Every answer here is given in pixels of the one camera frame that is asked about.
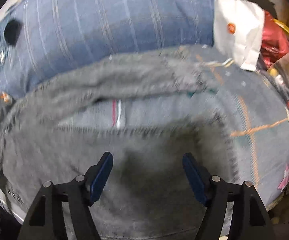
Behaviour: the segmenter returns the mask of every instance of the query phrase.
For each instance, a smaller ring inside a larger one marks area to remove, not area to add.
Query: white paper bag
[[[214,44],[242,69],[255,71],[262,44],[264,10],[247,0],[214,1]]]

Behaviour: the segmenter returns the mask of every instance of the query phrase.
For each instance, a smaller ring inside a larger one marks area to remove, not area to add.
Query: metal screw
[[[212,176],[211,179],[214,181],[214,182],[219,182],[220,181],[220,177],[219,176]]]
[[[51,181],[47,180],[45,183],[43,183],[43,187],[50,187]]]
[[[83,180],[84,180],[84,176],[83,175],[76,176],[76,181],[77,182],[80,182],[80,181],[83,181]]]
[[[252,182],[249,181],[249,180],[245,181],[245,184],[246,184],[247,187],[252,187],[253,186]]]

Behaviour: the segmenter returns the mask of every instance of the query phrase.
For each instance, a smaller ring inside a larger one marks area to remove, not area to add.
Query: orange logo
[[[233,23],[228,23],[228,31],[233,34],[236,32],[236,26]]]

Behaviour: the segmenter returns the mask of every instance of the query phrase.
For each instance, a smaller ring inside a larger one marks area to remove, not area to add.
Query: red plastic bag
[[[265,11],[260,51],[267,68],[285,54],[289,53],[289,41],[286,34],[283,29],[273,21],[273,17],[267,11]]]

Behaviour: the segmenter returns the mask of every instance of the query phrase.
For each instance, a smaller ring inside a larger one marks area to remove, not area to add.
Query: pink stripe
[[[116,100],[112,100],[112,127],[116,125]]]

